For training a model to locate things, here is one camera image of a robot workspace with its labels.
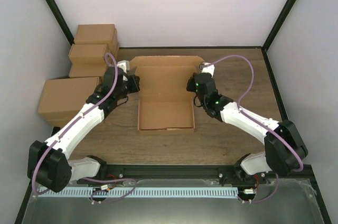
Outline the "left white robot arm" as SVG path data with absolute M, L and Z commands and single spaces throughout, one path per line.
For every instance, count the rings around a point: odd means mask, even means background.
M 27 176 L 32 185 L 40 184 L 53 192 L 62 191 L 69 182 L 81 179 L 104 183 L 107 162 L 93 155 L 80 160 L 69 157 L 84 137 L 118 107 L 128 94 L 139 92 L 140 78 L 128 75 L 129 62 L 118 62 L 104 74 L 102 84 L 88 97 L 81 110 L 56 134 L 29 148 Z

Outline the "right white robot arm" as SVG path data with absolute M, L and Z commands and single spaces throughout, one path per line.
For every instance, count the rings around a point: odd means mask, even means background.
M 210 73 L 192 74 L 186 89 L 195 93 L 208 116 L 241 129 L 264 146 L 263 152 L 247 154 L 234 165 L 238 182 L 247 183 L 262 172 L 287 176 L 303 170 L 308 150 L 293 122 L 288 119 L 278 122 L 246 110 L 218 92 Z

